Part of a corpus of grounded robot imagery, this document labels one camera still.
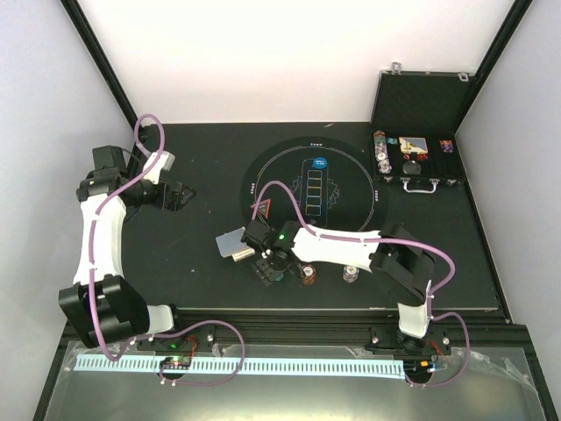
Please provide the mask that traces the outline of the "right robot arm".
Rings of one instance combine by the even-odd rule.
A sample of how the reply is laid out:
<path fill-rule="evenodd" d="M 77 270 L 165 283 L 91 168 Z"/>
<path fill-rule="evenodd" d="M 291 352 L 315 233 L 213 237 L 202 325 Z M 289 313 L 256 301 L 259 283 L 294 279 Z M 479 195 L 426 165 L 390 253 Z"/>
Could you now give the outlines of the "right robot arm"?
<path fill-rule="evenodd" d="M 380 232 L 341 232 L 286 222 L 279 230 L 252 221 L 241 241 L 262 254 L 261 279 L 276 280 L 295 263 L 324 262 L 367 272 L 397 303 L 398 340 L 408 353 L 430 343 L 429 290 L 435 262 L 398 226 Z"/>

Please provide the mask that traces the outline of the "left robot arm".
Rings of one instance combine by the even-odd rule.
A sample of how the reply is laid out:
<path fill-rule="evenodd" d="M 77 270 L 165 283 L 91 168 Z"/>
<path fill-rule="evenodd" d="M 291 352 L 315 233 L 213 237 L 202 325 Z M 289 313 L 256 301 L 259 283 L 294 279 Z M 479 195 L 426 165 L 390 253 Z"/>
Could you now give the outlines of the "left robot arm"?
<path fill-rule="evenodd" d="M 141 179 L 119 193 L 126 179 L 118 170 L 92 171 L 76 191 L 83 220 L 82 250 L 73 286 L 59 291 L 59 306 L 82 343 L 107 343 L 157 333 L 169 350 L 182 348 L 188 328 L 172 304 L 149 305 L 124 278 L 122 231 L 129 206 L 179 211 L 195 197 L 181 182 Z"/>

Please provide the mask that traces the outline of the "blue round blind button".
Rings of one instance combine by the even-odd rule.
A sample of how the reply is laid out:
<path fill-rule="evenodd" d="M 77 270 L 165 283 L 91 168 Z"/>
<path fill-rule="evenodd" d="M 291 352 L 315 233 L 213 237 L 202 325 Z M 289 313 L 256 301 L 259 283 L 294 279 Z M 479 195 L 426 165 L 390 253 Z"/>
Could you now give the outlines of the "blue round blind button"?
<path fill-rule="evenodd" d="M 324 157 L 315 157 L 312 160 L 312 168 L 317 170 L 324 170 L 329 166 L 329 162 Z"/>

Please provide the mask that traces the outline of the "triangular red dealer button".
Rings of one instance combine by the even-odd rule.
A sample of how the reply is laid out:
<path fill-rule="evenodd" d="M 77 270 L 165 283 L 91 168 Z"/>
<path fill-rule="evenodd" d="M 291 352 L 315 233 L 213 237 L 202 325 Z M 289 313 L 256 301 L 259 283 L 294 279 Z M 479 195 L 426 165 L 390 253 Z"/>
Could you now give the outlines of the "triangular red dealer button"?
<path fill-rule="evenodd" d="M 272 200 L 271 199 L 265 199 L 262 201 L 259 201 L 258 203 L 254 203 L 251 205 L 251 209 L 257 210 L 257 214 L 263 218 L 269 218 L 269 214 L 270 214 L 270 210 L 271 210 L 271 204 L 272 204 Z"/>

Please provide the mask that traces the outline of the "red poker chip stack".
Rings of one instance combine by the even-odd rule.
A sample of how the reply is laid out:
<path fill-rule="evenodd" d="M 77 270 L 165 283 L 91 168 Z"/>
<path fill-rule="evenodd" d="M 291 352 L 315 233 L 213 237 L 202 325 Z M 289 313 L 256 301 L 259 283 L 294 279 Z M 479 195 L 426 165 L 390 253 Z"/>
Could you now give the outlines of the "red poker chip stack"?
<path fill-rule="evenodd" d="M 302 283 L 304 285 L 312 285 L 316 280 L 316 270 L 312 265 L 305 265 L 301 267 Z"/>

